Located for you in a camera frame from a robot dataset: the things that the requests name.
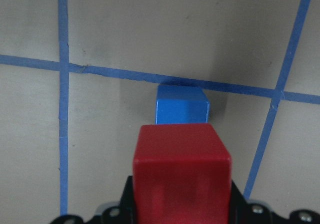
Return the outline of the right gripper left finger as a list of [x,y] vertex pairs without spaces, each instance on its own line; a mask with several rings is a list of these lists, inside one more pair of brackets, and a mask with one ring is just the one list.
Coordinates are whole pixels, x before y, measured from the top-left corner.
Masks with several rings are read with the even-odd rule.
[[111,206],[102,212],[101,223],[135,224],[137,222],[133,178],[129,176],[126,180],[119,204]]

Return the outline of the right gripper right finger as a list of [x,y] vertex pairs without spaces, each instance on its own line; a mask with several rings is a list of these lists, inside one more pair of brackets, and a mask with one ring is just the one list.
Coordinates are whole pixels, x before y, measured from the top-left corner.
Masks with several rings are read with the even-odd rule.
[[266,206],[260,203],[248,203],[233,181],[231,185],[228,217],[228,222],[230,224],[267,224],[273,222],[271,211]]

